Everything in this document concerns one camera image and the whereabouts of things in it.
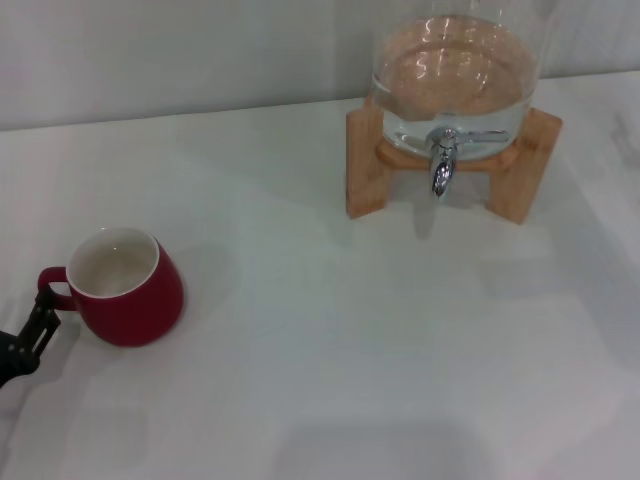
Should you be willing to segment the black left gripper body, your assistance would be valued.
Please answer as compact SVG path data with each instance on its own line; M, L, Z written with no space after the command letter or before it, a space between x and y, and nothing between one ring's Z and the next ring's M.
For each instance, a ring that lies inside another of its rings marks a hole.
M33 374L40 365L35 351L39 336L27 327L18 335L1 332L1 386L9 381Z

